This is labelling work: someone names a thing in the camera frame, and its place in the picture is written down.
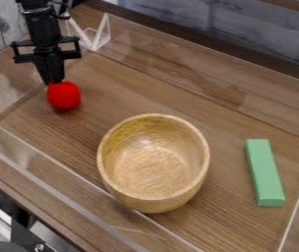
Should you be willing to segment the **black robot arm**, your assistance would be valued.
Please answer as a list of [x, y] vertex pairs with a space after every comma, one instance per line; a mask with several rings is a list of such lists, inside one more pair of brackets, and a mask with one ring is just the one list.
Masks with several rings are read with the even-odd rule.
[[44, 84], [60, 83], [65, 78], [65, 60], [82, 57], [80, 37], [63, 35], [59, 21], [61, 17], [51, 0], [16, 0], [24, 11], [31, 38], [13, 41], [15, 62], [33, 63]]

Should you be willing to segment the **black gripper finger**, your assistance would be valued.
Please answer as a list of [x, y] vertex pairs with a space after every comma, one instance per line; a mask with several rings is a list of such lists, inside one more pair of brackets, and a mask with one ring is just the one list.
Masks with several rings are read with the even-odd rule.
[[43, 82], [48, 85], [52, 82], [52, 73], [49, 63], [44, 60], [36, 60], [35, 65]]
[[60, 58], [55, 58], [51, 62], [51, 81], [60, 83], [64, 80], [64, 61]]

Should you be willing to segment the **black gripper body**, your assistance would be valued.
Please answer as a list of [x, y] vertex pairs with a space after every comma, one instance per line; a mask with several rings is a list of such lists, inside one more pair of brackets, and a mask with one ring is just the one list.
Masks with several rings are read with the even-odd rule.
[[35, 9], [24, 12], [31, 38], [13, 41], [16, 63], [33, 63], [39, 56], [56, 55], [61, 60], [82, 57], [77, 36], [61, 34], [59, 18], [52, 9]]

